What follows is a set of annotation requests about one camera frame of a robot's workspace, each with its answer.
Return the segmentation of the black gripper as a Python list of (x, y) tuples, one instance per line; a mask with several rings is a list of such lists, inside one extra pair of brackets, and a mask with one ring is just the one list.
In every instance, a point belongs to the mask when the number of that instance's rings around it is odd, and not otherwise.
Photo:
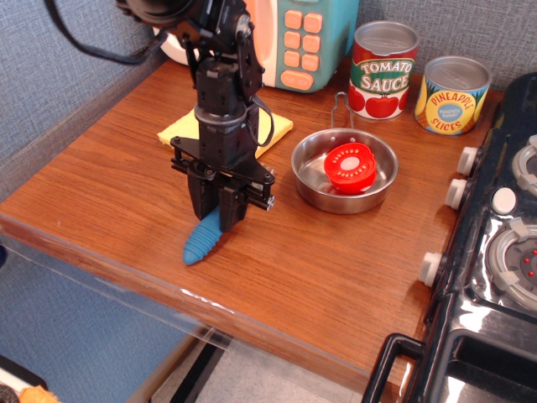
[[(199, 123), (199, 138), (186, 139), (174, 137), (171, 146), (175, 152), (172, 167), (187, 175), (186, 170), (192, 162), (207, 165), (212, 170), (238, 172), (246, 164), (259, 163), (255, 156), (257, 147), (266, 147), (274, 133), (271, 123), (268, 138), (264, 143), (258, 141), (259, 111), (265, 107), (253, 104), (242, 107), (237, 113), (217, 116), (195, 107), (195, 117)], [(199, 220), (205, 218), (219, 204), (220, 229), (229, 232), (245, 218), (248, 199), (244, 192), (231, 187), (218, 190), (216, 175), (195, 175), (188, 173), (188, 188), (194, 214)]]

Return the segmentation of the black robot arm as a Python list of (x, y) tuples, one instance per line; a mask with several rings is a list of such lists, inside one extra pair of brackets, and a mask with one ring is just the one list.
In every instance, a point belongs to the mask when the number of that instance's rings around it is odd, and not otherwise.
[(171, 139), (173, 167), (188, 176), (195, 215), (220, 212), (220, 229), (230, 231), (249, 206), (274, 204), (274, 175), (255, 155), (274, 136), (259, 138), (258, 98), (264, 68), (258, 61), (251, 21), (243, 1), (119, 1), (136, 21), (174, 35), (185, 50), (197, 91), (198, 136)]

